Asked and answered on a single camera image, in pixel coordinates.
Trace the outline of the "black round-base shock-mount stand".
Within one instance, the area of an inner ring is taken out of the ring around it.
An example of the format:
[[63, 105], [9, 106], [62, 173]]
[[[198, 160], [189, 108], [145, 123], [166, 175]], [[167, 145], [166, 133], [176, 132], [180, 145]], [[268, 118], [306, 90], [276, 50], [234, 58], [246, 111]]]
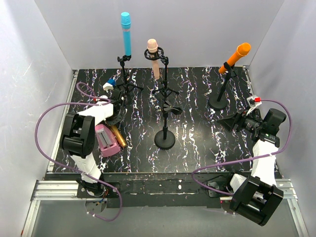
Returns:
[[225, 75], [224, 83], [220, 87], [220, 92], [218, 94], [216, 94], [215, 92], [212, 92], [208, 98], [209, 107], [215, 111], [223, 110], [228, 105], [228, 99], [226, 98], [226, 96], [224, 96], [224, 93], [226, 91], [226, 86], [230, 79], [235, 78], [237, 76], [234, 70], [234, 66], [235, 66], [234, 64], [230, 66], [228, 62], [225, 62], [223, 66], [224, 66], [224, 69], [226, 70], [226, 75]]

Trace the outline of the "black tripod mic stand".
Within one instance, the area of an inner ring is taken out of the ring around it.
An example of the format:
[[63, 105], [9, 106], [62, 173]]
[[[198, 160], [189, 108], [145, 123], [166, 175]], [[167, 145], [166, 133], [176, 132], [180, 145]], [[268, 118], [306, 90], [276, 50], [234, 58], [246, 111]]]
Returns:
[[116, 84], [115, 87], [122, 91], [124, 97], [129, 95], [129, 93], [131, 93], [133, 89], [135, 88], [139, 89], [140, 91], [144, 90], [143, 87], [137, 86], [128, 81], [129, 73], [125, 69], [125, 62], [129, 61], [130, 59], [131, 59], [131, 56], [127, 56], [127, 55], [124, 55], [121, 58], [119, 56], [117, 57], [117, 61], [120, 63], [120, 66], [123, 72], [123, 83]]

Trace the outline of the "black round-base clip stand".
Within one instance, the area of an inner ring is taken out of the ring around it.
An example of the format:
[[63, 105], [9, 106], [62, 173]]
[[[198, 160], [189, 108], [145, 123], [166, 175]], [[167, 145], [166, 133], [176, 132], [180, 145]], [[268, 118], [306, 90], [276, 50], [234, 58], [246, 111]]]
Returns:
[[154, 142], [155, 145], [163, 150], [171, 149], [175, 144], [175, 135], [168, 130], [167, 119], [170, 113], [174, 115], [182, 114], [183, 110], [180, 107], [174, 107], [172, 104], [165, 100], [162, 108], [162, 115], [164, 117], [164, 125], [162, 130], [156, 133]]

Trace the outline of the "black small tripod stand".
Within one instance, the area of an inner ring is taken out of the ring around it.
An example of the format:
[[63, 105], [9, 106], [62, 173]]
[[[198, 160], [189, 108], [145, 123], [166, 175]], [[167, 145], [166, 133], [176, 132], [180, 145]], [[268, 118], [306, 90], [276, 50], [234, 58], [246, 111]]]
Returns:
[[164, 50], [158, 46], [156, 48], [153, 48], [153, 49], [147, 48], [144, 52], [144, 56], [146, 59], [148, 59], [152, 62], [154, 77], [157, 79], [160, 78], [158, 60], [160, 60], [164, 64], [164, 78], [162, 81], [163, 87], [160, 89], [153, 90], [152, 94], [161, 93], [163, 95], [163, 101], [167, 100], [168, 97], [172, 93], [179, 95], [178, 91], [175, 91], [175, 90], [170, 89], [168, 87], [167, 69], [168, 69], [169, 59], [167, 56], [164, 55]]

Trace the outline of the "orange microphone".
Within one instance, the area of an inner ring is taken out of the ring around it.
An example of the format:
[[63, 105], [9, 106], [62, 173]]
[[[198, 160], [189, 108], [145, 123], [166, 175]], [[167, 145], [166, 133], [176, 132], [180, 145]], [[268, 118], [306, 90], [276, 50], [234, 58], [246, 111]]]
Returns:
[[227, 63], [229, 66], [234, 65], [239, 59], [241, 59], [244, 56], [247, 56], [248, 53], [251, 50], [251, 45], [247, 42], [244, 42], [240, 44], [235, 53], [232, 54], [232, 56], [227, 60]]

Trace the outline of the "blue microphone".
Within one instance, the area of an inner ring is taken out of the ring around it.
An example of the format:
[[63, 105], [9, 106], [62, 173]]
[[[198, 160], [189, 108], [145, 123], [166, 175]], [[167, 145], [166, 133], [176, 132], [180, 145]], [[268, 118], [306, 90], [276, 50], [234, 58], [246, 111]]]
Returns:
[[120, 15], [120, 22], [123, 32], [124, 51], [126, 56], [131, 56], [131, 18], [128, 12], [122, 12]]

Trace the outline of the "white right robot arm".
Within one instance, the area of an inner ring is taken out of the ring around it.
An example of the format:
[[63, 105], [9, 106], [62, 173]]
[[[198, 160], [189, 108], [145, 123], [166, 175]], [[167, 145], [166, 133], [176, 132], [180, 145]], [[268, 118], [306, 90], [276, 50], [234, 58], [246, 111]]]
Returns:
[[239, 132], [243, 129], [251, 134], [254, 141], [251, 174], [247, 177], [234, 173], [230, 186], [234, 191], [230, 209], [252, 222], [264, 226], [269, 221], [281, 201], [283, 191], [275, 180], [275, 152], [280, 140], [277, 137], [279, 126], [286, 120], [286, 114], [277, 109], [269, 109], [264, 118], [260, 110], [237, 112], [217, 122], [227, 131]]

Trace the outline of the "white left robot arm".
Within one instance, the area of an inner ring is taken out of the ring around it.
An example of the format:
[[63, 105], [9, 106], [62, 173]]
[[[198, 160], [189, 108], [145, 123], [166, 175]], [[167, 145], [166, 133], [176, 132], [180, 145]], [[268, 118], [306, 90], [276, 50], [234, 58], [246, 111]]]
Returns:
[[116, 124], [122, 120], [121, 106], [124, 96], [120, 90], [115, 89], [109, 99], [111, 102], [107, 105], [101, 100], [96, 106], [84, 111], [68, 113], [60, 139], [60, 147], [82, 171], [77, 182], [94, 197], [100, 197], [106, 192], [106, 187], [95, 181], [104, 180], [93, 156], [95, 143], [98, 143], [104, 158], [118, 154], [123, 147], [119, 141], [120, 135], [115, 130]]

